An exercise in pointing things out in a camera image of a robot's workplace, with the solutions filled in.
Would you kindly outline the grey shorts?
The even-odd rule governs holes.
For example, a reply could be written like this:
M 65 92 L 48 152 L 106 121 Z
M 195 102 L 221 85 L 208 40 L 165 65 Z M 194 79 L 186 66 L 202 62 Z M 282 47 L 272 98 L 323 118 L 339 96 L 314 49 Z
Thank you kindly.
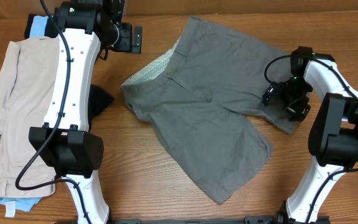
M 215 22 L 190 17 L 175 45 L 121 86 L 127 107 L 150 123 L 189 178 L 225 202 L 263 168 L 272 145 L 248 116 L 292 133 L 296 124 L 262 95 L 269 69 L 290 78 L 286 53 Z

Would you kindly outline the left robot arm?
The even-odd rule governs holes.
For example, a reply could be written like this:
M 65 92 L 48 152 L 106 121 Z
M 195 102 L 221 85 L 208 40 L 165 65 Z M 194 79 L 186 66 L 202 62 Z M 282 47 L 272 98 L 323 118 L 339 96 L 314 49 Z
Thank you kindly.
M 122 21 L 124 1 L 64 1 L 50 15 L 58 32 L 59 56 L 50 106 L 29 141 L 55 182 L 70 189 L 77 223 L 112 223 L 98 170 L 103 140 L 90 133 L 88 106 L 94 65 L 101 52 L 139 54 L 142 28 Z

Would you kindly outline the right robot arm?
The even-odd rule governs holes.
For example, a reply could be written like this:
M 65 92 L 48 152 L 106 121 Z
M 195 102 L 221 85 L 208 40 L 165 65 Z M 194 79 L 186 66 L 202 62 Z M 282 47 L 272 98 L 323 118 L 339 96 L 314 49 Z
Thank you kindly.
M 310 111 L 309 93 L 317 94 L 321 106 L 308 138 L 311 160 L 276 215 L 247 217 L 245 223 L 329 223 L 329 217 L 318 215 L 322 204 L 344 174 L 358 171 L 358 91 L 346 82 L 329 54 L 298 47 L 287 57 L 292 77 L 271 81 L 262 102 L 278 100 L 291 121 L 303 121 Z

